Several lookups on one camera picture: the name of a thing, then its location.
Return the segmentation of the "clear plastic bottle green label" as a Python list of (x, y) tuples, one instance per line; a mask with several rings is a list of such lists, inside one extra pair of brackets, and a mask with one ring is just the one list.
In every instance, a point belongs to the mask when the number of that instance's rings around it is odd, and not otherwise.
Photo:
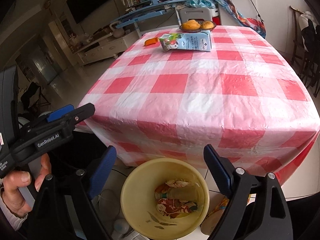
[(188, 186), (181, 188), (171, 187), (166, 193), (155, 193), (155, 198), (157, 200), (165, 199), (179, 199), (180, 201), (195, 202), (199, 198), (196, 187)]

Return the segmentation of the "blue green milk carton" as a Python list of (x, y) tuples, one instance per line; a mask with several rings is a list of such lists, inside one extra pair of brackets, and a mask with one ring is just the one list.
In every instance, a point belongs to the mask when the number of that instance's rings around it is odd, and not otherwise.
[(164, 34), (159, 41), (164, 51), (178, 49), (210, 52), (212, 49), (209, 31)]

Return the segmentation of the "yellow trash bin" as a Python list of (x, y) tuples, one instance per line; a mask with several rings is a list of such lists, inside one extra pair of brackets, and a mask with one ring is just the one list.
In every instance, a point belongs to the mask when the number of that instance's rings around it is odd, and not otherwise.
[(181, 160), (161, 158), (134, 169), (121, 190), (129, 225), (149, 239), (178, 239), (192, 233), (209, 209), (203, 176)]

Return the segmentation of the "black folding chair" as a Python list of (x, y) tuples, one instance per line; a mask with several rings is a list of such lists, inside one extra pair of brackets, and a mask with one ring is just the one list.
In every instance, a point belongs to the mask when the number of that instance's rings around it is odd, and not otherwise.
[(22, 94), (20, 101), (23, 114), (31, 116), (39, 116), (44, 107), (51, 106), (51, 103), (42, 92), (42, 87), (34, 81), (30, 83), (27, 90)]

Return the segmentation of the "red white checkered tablecloth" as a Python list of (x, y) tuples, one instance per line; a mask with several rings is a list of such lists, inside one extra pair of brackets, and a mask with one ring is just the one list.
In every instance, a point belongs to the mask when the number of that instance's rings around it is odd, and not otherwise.
[(251, 174), (284, 183), (319, 135), (319, 114), (295, 71), (249, 28), (219, 26), (209, 52), (164, 51), (143, 35), (81, 101), (80, 123), (128, 166), (176, 158), (205, 168), (204, 146)]

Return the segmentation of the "pink kettle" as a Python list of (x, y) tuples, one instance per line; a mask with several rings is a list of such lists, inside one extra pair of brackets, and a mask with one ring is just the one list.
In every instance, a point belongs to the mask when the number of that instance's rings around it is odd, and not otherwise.
[(123, 28), (116, 28), (120, 24), (120, 21), (113, 22), (109, 25), (112, 30), (114, 38), (120, 38), (125, 35), (125, 30)]

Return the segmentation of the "yellow mango middle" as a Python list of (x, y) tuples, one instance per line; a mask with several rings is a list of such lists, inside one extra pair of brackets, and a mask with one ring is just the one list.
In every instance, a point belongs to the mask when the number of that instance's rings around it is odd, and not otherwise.
[(196, 20), (188, 20), (181, 24), (180, 28), (182, 30), (197, 30), (200, 29), (201, 25)]

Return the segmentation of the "yellow mango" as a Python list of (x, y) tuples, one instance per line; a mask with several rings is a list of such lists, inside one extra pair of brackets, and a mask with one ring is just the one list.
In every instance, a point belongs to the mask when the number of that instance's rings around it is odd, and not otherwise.
[(197, 30), (200, 29), (201, 25), (196, 20), (188, 20), (181, 24), (180, 28), (182, 30)]
[(204, 21), (201, 24), (202, 30), (213, 30), (216, 27), (216, 24), (212, 21)]

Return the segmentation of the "blue study desk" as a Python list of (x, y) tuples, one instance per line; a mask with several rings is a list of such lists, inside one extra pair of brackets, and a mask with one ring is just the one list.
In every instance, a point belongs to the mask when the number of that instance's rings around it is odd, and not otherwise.
[[(171, 16), (175, 15), (177, 22), (180, 24), (181, 19), (178, 10), (180, 9), (179, 6), (182, 6), (184, 2), (185, 0), (147, 0), (141, 2), (140, 4), (136, 4), (131, 7), (130, 12), (113, 20), (110, 23), (110, 28), (112, 31), (120, 28), (133, 28), (137, 32), (138, 36), (141, 37), (141, 35), (146, 33), (146, 31), (140, 31), (139, 23), (165, 14), (171, 14)], [(158, 23), (155, 29), (159, 28), (163, 23)]]

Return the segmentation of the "white plastic stool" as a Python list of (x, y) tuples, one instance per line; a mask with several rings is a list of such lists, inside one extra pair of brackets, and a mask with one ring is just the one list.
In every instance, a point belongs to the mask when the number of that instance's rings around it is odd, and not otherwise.
[(212, 13), (211, 10), (207, 7), (200, 8), (184, 8), (179, 11), (181, 23), (185, 23), (189, 20), (196, 21), (211, 21)]

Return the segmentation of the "dark fruit bowl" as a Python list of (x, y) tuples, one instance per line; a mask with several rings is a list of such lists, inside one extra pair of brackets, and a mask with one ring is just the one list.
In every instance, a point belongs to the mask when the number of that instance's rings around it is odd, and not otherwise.
[(201, 31), (212, 31), (216, 27), (216, 24), (211, 21), (203, 21), (202, 23), (196, 20), (189, 20), (180, 25), (180, 29), (186, 33), (198, 33)]

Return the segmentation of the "yellow mango right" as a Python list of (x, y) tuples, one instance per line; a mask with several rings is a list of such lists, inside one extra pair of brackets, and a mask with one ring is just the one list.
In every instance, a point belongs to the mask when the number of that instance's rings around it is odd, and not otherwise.
[(213, 30), (216, 27), (216, 24), (212, 21), (204, 21), (201, 24), (202, 30)]

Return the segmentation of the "black clothes on chair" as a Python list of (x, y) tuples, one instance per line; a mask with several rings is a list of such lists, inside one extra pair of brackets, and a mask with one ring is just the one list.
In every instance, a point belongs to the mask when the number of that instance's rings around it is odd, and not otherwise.
[(319, 94), (319, 23), (313, 13), (302, 12), (292, 6), (295, 24), (293, 54), (291, 64), (299, 67), (298, 76), (306, 88), (315, 89), (313, 96)]

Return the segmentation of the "white storage cabinet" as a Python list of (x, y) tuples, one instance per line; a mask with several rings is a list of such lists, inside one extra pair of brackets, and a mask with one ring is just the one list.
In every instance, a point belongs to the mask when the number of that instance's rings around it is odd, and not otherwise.
[(266, 28), (266, 40), (282, 54), (291, 55), (295, 27), (290, 7), (302, 12), (311, 9), (304, 0), (232, 0), (236, 9), (246, 18), (260, 14)]

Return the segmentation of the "colourful hanging bag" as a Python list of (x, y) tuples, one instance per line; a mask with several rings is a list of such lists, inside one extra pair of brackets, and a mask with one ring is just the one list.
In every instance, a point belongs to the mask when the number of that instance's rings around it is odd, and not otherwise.
[(232, 0), (214, 0), (219, 6), (223, 8), (225, 12), (232, 16), (238, 24), (242, 27), (248, 27), (257, 32), (262, 38), (266, 38), (266, 28), (264, 25), (264, 20), (261, 18), (256, 6), (253, 1), (250, 2), (255, 9), (257, 16), (255, 18), (245, 17), (234, 5)]

